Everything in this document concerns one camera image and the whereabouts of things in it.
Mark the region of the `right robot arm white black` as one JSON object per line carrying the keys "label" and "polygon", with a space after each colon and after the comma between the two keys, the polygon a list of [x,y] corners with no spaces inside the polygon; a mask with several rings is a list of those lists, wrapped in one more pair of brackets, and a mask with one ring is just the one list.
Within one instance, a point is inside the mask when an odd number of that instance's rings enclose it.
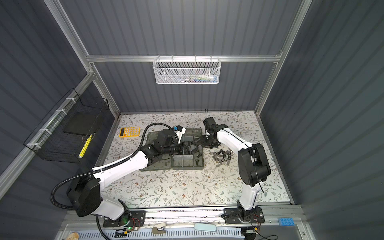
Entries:
{"label": "right robot arm white black", "polygon": [[263,192],[264,183],[271,174],[271,167],[262,144],[252,144],[233,133],[225,124],[218,125],[214,118],[203,121],[206,134],[202,139],[204,148],[227,146],[238,156],[238,170],[243,181],[243,190],[238,200],[238,216],[247,218],[256,212],[257,196]]}

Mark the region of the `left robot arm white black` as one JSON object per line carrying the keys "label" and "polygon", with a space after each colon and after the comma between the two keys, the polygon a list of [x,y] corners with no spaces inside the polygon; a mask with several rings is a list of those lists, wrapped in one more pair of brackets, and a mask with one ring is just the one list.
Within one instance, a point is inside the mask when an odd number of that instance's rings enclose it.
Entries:
{"label": "left robot arm white black", "polygon": [[128,156],[97,167],[98,173],[80,177],[71,182],[67,196],[79,217],[88,215],[103,216],[111,220],[128,221],[130,210],[121,201],[102,196],[102,190],[113,182],[162,159],[163,155],[192,155],[199,147],[191,142],[182,142],[184,130],[162,130],[152,144],[140,146],[133,156]]}

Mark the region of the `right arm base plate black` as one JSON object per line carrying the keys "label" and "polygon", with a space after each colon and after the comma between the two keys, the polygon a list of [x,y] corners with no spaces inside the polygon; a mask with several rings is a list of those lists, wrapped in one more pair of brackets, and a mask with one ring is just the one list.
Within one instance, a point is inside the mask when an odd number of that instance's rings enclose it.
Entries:
{"label": "right arm base plate black", "polygon": [[227,225],[265,223],[263,210],[259,206],[249,211],[243,211],[241,208],[225,208],[221,218],[225,220]]}

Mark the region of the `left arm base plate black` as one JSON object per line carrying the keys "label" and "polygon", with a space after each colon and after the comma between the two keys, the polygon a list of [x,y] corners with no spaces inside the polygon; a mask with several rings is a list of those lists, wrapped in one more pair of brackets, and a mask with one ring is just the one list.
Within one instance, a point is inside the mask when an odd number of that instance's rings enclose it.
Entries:
{"label": "left arm base plate black", "polygon": [[123,213],[117,220],[111,220],[104,217],[104,228],[138,228],[144,225],[146,219],[146,211],[130,211]]}

